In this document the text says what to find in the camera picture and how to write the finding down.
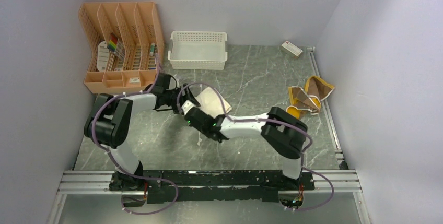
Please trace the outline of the white towel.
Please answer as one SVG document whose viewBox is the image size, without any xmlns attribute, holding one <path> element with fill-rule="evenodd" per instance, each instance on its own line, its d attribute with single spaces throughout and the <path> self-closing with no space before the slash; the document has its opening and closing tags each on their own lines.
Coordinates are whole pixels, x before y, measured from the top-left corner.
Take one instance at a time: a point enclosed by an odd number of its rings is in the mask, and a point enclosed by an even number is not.
<svg viewBox="0 0 443 224">
<path fill-rule="evenodd" d="M 196 100 L 200 104 L 200 109 L 213 118 L 225 114 L 217 93 L 210 87 L 205 88 Z"/>
</svg>

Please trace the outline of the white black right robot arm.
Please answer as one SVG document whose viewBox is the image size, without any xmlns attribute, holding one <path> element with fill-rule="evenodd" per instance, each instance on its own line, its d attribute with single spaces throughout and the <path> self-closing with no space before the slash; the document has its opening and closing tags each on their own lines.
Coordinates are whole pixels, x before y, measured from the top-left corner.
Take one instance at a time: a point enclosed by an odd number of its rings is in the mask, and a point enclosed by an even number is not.
<svg viewBox="0 0 443 224">
<path fill-rule="evenodd" d="M 255 116 L 212 117 L 191 101 L 181 106 L 189 125 L 217 142 L 237 137 L 262 137 L 281 156 L 282 184 L 289 190 L 302 182 L 301 155 L 308 127 L 279 107 Z"/>
</svg>

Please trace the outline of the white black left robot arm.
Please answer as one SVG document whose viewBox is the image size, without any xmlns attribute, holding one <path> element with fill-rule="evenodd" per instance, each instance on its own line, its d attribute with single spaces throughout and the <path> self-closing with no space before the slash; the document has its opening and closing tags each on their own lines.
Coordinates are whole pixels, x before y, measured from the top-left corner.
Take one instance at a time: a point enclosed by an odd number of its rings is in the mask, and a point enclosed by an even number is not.
<svg viewBox="0 0 443 224">
<path fill-rule="evenodd" d="M 118 96 L 99 94 L 85 122 L 84 135 L 112 155 L 117 174 L 124 176 L 124 184 L 136 191 L 143 187 L 145 176 L 141 162 L 125 142 L 132 116 L 151 110 L 178 114 L 186 101 L 200 105 L 188 87 L 180 86 L 169 74 L 159 73 L 155 82 L 142 91 Z"/>
</svg>

